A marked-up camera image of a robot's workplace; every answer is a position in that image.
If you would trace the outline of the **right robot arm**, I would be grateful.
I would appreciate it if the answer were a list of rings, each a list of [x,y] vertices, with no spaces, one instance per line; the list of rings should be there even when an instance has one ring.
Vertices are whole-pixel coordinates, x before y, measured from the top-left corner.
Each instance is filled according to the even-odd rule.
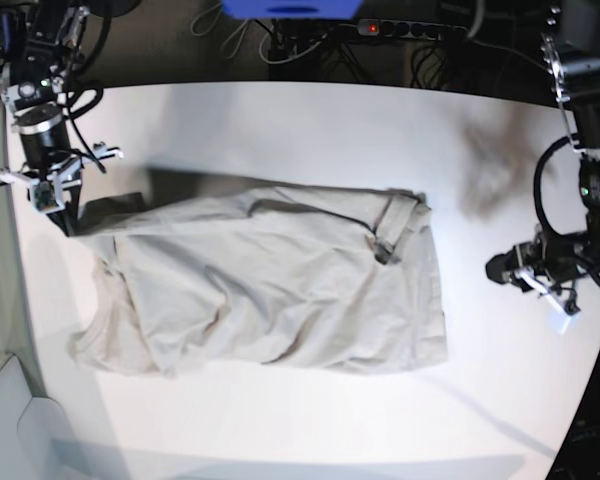
[[[0,105],[12,115],[24,161],[0,169],[0,188],[25,189],[33,209],[65,236],[75,235],[83,170],[122,157],[105,143],[73,146],[76,121],[102,100],[104,88],[80,80],[89,60],[81,53],[90,15],[85,1],[35,1],[25,12],[5,14],[0,65]]]

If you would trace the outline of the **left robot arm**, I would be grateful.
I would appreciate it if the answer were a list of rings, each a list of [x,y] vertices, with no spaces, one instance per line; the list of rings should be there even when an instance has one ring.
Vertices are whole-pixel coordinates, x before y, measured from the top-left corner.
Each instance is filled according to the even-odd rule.
[[[534,238],[494,256],[485,271],[496,284],[537,293],[566,330],[580,313],[579,281],[589,278],[600,289],[600,1],[559,1],[551,12],[552,28],[542,36],[542,52],[566,133],[543,152],[534,171],[539,222]],[[580,161],[578,188],[586,228],[562,234],[546,215],[542,177],[549,160],[566,146]]]

